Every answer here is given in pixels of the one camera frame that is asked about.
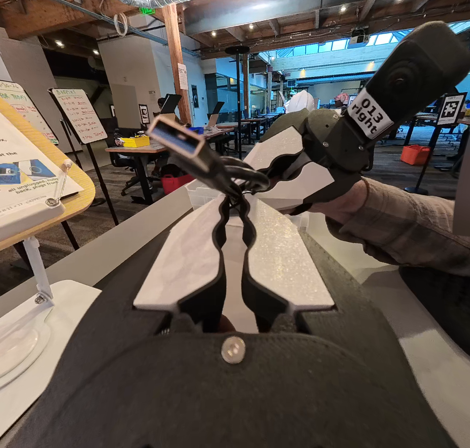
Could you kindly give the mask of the wooden post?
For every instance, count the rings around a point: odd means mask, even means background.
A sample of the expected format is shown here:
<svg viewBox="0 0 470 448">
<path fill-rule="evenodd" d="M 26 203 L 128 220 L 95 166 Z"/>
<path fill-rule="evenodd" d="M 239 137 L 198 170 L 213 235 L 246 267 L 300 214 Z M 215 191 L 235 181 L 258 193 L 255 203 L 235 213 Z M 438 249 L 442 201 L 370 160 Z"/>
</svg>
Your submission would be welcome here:
<svg viewBox="0 0 470 448">
<path fill-rule="evenodd" d="M 192 124 L 188 90 L 180 85 L 179 64 L 183 65 L 183 54 L 179 34 L 178 14 L 176 4 L 170 4 L 162 9 L 167 42 L 172 65 L 175 93 L 181 96 L 178 103 L 179 118 L 183 123 Z"/>
</svg>

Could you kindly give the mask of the orange bin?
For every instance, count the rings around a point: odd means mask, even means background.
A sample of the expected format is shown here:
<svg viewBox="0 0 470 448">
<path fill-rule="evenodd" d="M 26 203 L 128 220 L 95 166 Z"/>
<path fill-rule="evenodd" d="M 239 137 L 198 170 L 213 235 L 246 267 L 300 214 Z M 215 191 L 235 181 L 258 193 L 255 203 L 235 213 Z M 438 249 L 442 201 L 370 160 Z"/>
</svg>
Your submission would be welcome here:
<svg viewBox="0 0 470 448">
<path fill-rule="evenodd" d="M 409 165 L 424 165 L 429 157 L 431 148 L 421 145 L 406 145 L 403 147 L 400 161 Z"/>
</svg>

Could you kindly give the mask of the person's right hand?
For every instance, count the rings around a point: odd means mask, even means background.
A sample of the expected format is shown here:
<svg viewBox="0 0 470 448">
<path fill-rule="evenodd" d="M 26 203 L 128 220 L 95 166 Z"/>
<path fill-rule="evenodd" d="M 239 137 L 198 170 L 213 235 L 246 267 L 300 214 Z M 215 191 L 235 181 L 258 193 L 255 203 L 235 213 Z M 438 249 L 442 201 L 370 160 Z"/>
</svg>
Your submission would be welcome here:
<svg viewBox="0 0 470 448">
<path fill-rule="evenodd" d="M 321 213 L 326 218 L 344 225 L 364 206 L 367 192 L 367 183 L 361 179 L 344 195 L 330 202 L 313 204 L 309 212 Z"/>
</svg>

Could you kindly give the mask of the whiteboard with green writing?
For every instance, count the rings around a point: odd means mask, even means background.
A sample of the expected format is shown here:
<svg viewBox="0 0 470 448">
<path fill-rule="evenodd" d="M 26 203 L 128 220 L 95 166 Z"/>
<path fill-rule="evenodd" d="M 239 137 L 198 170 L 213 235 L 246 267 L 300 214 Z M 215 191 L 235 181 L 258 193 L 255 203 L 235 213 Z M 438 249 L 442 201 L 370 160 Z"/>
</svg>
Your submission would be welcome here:
<svg viewBox="0 0 470 448">
<path fill-rule="evenodd" d="M 27 92 L 17 83 L 1 80 L 0 97 L 8 103 L 34 129 L 42 133 L 55 146 L 59 140 L 45 121 Z"/>
</svg>

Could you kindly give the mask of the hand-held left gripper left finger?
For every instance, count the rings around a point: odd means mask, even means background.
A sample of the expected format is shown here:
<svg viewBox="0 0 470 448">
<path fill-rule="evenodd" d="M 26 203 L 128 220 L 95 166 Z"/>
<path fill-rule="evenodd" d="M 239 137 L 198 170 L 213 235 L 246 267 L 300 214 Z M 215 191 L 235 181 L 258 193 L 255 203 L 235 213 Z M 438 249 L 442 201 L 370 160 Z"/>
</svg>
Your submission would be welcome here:
<svg viewBox="0 0 470 448">
<path fill-rule="evenodd" d="M 222 247 L 228 198 L 221 194 L 185 216 L 170 231 L 133 306 L 186 313 L 204 332 L 216 332 L 226 298 Z"/>
</svg>

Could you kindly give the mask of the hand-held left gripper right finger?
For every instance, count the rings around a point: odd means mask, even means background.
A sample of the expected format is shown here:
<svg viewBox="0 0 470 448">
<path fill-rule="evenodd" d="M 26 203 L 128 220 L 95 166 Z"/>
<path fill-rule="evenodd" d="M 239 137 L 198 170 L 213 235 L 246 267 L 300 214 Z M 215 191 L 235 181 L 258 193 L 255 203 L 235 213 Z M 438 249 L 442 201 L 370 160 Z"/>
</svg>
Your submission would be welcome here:
<svg viewBox="0 0 470 448">
<path fill-rule="evenodd" d="M 242 271 L 244 304 L 260 332 L 281 314 L 326 311 L 335 303 L 297 227 L 255 196 L 240 206 L 247 249 Z"/>
</svg>

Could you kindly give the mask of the red floor bin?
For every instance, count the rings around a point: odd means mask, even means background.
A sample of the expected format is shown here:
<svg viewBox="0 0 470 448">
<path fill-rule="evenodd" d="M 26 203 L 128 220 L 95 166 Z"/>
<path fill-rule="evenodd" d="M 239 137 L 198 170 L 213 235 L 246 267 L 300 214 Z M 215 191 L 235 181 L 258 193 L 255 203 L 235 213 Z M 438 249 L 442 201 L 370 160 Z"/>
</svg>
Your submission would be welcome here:
<svg viewBox="0 0 470 448">
<path fill-rule="evenodd" d="M 165 174 L 161 177 L 162 188 L 165 195 L 168 195 L 181 186 L 188 184 L 193 181 L 195 178 L 190 174 L 185 174 L 181 176 L 173 176 L 171 174 Z"/>
</svg>

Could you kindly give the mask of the clear plastic bin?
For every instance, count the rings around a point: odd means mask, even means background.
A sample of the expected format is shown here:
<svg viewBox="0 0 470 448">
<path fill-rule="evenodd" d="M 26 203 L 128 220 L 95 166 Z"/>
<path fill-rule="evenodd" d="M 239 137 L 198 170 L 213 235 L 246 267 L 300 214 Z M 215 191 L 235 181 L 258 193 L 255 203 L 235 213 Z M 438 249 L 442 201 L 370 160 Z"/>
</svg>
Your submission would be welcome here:
<svg viewBox="0 0 470 448">
<path fill-rule="evenodd" d="M 193 180 L 185 184 L 185 188 L 189 195 L 189 199 L 193 210 L 196 210 L 206 203 L 209 203 L 221 193 L 215 189 L 209 188 L 199 180 Z M 299 231 L 306 232 L 309 226 L 310 213 L 304 212 L 300 215 L 290 216 L 287 218 L 297 227 Z"/>
</svg>

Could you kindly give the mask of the white hard hat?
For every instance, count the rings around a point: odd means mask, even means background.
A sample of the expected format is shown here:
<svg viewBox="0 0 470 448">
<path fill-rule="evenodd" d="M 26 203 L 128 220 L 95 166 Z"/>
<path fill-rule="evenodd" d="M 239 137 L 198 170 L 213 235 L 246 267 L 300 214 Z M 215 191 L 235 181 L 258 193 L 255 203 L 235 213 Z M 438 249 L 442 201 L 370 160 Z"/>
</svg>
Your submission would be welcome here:
<svg viewBox="0 0 470 448">
<path fill-rule="evenodd" d="M 290 114 L 304 109 L 310 112 L 316 108 L 317 102 L 315 102 L 314 97 L 306 90 L 302 90 L 286 102 L 285 113 Z"/>
</svg>

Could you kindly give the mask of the wooden desk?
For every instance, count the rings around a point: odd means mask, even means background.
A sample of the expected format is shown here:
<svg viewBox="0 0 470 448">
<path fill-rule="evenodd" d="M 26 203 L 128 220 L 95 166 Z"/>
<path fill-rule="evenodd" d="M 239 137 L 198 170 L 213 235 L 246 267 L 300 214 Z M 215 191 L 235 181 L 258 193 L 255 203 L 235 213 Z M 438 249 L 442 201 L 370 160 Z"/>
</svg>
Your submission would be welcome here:
<svg viewBox="0 0 470 448">
<path fill-rule="evenodd" d="M 154 199 L 152 197 L 152 188 L 150 187 L 150 182 L 146 170 L 147 164 L 143 162 L 143 157 L 148 158 L 150 155 L 157 155 L 162 152 L 166 152 L 166 148 L 163 145 L 158 144 L 156 141 L 152 141 L 149 145 L 140 147 L 107 147 L 105 148 L 105 151 L 108 152 L 110 156 L 123 155 L 126 158 L 132 159 L 138 183 L 140 184 L 142 191 L 142 196 L 131 195 L 132 202 L 141 205 L 153 204 Z"/>
</svg>

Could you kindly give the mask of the whiteboard with red writing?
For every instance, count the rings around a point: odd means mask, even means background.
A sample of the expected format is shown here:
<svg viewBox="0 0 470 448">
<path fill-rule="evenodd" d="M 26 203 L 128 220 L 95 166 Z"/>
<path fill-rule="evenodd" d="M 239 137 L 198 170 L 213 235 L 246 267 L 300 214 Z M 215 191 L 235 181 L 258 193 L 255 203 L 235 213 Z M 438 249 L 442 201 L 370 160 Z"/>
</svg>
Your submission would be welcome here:
<svg viewBox="0 0 470 448">
<path fill-rule="evenodd" d="M 88 145 L 107 138 L 103 125 L 83 89 L 51 88 L 48 92 L 81 144 Z"/>
</svg>

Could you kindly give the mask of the white stand base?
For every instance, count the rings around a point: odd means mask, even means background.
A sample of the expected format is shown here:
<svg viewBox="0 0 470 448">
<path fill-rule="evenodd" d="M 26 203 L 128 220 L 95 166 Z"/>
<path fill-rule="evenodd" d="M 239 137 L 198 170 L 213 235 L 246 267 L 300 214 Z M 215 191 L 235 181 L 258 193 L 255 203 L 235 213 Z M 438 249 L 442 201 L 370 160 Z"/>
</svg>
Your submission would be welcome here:
<svg viewBox="0 0 470 448">
<path fill-rule="evenodd" d="M 52 300 L 35 295 L 1 318 L 0 434 L 48 386 L 75 328 L 101 291 L 73 280 L 51 285 Z"/>
</svg>

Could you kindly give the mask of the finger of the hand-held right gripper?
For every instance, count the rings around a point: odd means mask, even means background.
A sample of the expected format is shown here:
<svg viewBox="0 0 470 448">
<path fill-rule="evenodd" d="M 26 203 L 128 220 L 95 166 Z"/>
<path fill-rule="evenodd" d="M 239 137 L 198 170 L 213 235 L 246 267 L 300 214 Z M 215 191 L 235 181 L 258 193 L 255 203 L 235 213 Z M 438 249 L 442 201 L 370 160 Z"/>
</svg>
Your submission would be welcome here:
<svg viewBox="0 0 470 448">
<path fill-rule="evenodd" d="M 302 136 L 291 126 L 267 140 L 259 141 L 244 162 L 269 178 L 280 177 L 303 149 Z"/>
<path fill-rule="evenodd" d="M 253 207 L 264 204 L 275 210 L 289 210 L 303 203 L 303 200 L 333 183 L 328 169 L 317 163 L 305 164 L 294 179 L 279 181 L 267 192 L 253 196 Z"/>
</svg>

